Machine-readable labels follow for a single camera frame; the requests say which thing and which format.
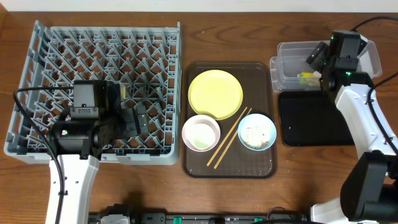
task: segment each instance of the chopstick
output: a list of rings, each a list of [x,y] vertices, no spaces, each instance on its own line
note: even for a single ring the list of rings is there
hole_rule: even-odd
[[[207,166],[210,166],[211,162],[213,162],[213,159],[216,157],[218,151],[220,151],[221,147],[223,147],[224,143],[226,142],[226,140],[228,139],[229,135],[232,133],[232,130],[235,128],[235,126],[237,125],[237,123],[239,122],[239,120],[242,118],[244,112],[246,111],[247,107],[245,107],[245,109],[242,111],[241,115],[238,117],[238,119],[235,121],[234,125],[232,125],[232,128],[228,131],[228,134],[225,136],[224,140],[221,142],[220,146],[218,146],[217,150],[214,152],[213,156],[211,157],[211,159],[209,160],[209,162],[207,163]]]
[[[226,147],[225,147],[225,149],[224,149],[224,152],[222,153],[222,155],[221,155],[220,158],[218,159],[216,165],[214,166],[214,169],[217,169],[218,164],[220,164],[221,160],[224,158],[224,155],[226,154],[226,151],[227,151],[227,150],[229,149],[229,147],[231,146],[231,144],[232,144],[232,142],[234,141],[234,139],[235,139],[235,137],[236,137],[237,134],[238,134],[238,130],[235,131],[234,136],[232,136],[231,140],[229,140],[228,145],[226,145]]]

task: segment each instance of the gray wire rack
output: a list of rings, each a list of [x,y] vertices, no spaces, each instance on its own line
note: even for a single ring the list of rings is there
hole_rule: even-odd
[[[177,28],[51,27],[36,21],[19,88],[72,86],[75,80],[119,83],[122,108],[142,104],[150,134],[119,139],[103,149],[101,162],[171,165],[178,160],[182,41]],[[73,90],[19,94],[38,127],[46,133]],[[48,163],[50,156],[16,106],[4,152],[24,162]]]

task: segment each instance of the transparent container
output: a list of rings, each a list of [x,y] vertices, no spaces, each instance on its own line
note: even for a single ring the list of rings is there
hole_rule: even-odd
[[[278,56],[272,57],[269,62],[272,88],[275,92],[320,90],[318,77],[299,76],[302,72],[315,72],[305,61],[319,42],[286,42],[278,45]],[[358,58],[357,71],[367,72],[371,78],[382,74],[379,54],[373,41],[368,41]]]

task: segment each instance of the wooden surface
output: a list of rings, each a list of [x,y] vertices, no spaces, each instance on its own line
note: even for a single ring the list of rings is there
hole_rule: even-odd
[[[0,148],[14,105],[11,94],[18,87],[37,19],[47,27],[175,27],[180,21],[186,68],[197,61],[258,61],[269,66],[280,42],[329,39],[333,29],[350,29],[372,16],[375,14],[10,12],[0,40]],[[381,78],[396,72],[398,25],[376,21],[360,31],[377,45]],[[398,78],[377,89],[379,104],[396,132],[397,96]],[[173,166],[101,164],[90,211],[114,203],[128,203],[141,211],[154,208],[187,213],[266,213],[275,206],[305,211],[314,203],[338,197],[357,161],[353,146],[287,147],[280,136],[276,144],[279,168],[269,180],[192,179],[183,173],[181,159]],[[1,223],[43,223],[49,189],[48,165],[25,164],[0,152]]]

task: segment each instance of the black tray on table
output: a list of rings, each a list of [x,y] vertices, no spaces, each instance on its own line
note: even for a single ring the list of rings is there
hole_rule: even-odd
[[[247,107],[245,114],[249,111],[249,108],[252,108],[251,114],[264,114],[275,122],[272,108],[270,73],[269,69],[262,63],[193,63],[188,67],[184,76],[185,80],[183,84],[185,85],[186,94],[188,94],[189,86],[196,76],[207,70],[214,69],[226,71],[238,79],[243,89],[243,102],[240,109],[230,118],[217,121],[221,128],[221,137],[213,149],[206,152],[196,152],[183,145],[183,170],[190,177],[195,178],[266,179],[271,177],[277,170],[276,143],[265,151],[252,151],[244,147],[237,136],[217,169],[214,169],[217,160],[238,128],[238,125],[236,125],[234,131],[213,159],[210,166],[206,165],[245,107]],[[190,106],[187,95],[185,96],[184,112],[185,121],[197,115]]]

